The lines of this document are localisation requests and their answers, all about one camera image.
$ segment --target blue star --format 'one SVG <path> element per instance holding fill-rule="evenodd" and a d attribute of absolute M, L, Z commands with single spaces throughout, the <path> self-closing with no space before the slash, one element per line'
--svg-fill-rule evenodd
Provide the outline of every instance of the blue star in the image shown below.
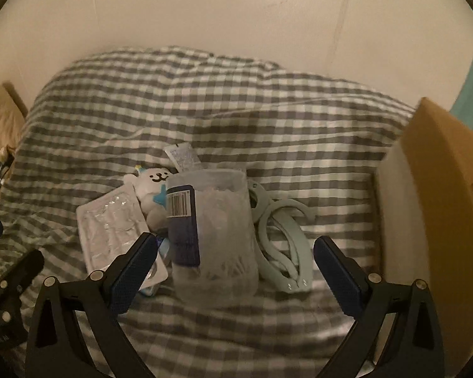
<path fill-rule="evenodd" d="M 152 200 L 162 205 L 166 209 L 166 185 L 161 185 L 161 192 L 158 194 L 155 194 L 152 197 Z"/>

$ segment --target metal screw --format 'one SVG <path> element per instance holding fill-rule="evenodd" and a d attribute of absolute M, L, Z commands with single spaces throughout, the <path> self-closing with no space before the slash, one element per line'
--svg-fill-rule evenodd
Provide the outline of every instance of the metal screw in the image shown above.
<path fill-rule="evenodd" d="M 53 286 L 55 282 L 56 282 L 56 279 L 53 276 L 48 277 L 47 279 L 44 280 L 44 286 L 46 287 Z"/>
<path fill-rule="evenodd" d="M 415 285 L 417 288 L 420 288 L 421 290 L 425 290 L 427 288 L 427 283 L 424 280 L 417 280 L 415 281 Z"/>
<path fill-rule="evenodd" d="M 10 316 L 9 312 L 4 311 L 2 313 L 2 320 L 4 320 L 6 323 L 8 323 L 11 320 L 11 318 L 12 317 Z"/>
<path fill-rule="evenodd" d="M 89 278 L 93 281 L 98 281 L 103 279 L 103 271 L 101 270 L 95 270 L 89 275 Z"/>
<path fill-rule="evenodd" d="M 378 284 L 382 281 L 382 277 L 380 276 L 380 274 L 372 272 L 368 275 L 368 280 L 370 280 L 372 283 Z"/>

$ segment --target cardboard flap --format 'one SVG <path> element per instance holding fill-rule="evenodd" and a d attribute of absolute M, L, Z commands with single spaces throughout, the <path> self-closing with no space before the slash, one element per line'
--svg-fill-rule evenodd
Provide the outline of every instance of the cardboard flap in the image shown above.
<path fill-rule="evenodd" d="M 422 98 L 420 106 L 434 119 L 467 182 L 473 184 L 473 131 L 428 98 Z"/>

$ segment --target cardboard box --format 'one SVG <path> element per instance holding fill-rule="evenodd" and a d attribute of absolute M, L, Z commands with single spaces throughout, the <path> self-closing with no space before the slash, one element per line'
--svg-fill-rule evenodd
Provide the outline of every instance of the cardboard box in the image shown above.
<path fill-rule="evenodd" d="M 473 353 L 473 132 L 424 98 L 376 188 L 383 275 L 427 281 L 454 375 Z"/>

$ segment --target plastic blister pack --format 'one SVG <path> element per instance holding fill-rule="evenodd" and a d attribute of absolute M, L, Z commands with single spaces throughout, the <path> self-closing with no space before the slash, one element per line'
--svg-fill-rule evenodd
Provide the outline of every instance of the plastic blister pack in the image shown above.
<path fill-rule="evenodd" d="M 76 213 L 88 274 L 94 270 L 106 270 L 142 233 L 149 232 L 130 183 L 79 206 Z M 167 277 L 166 267 L 158 255 L 141 289 L 159 284 Z"/>

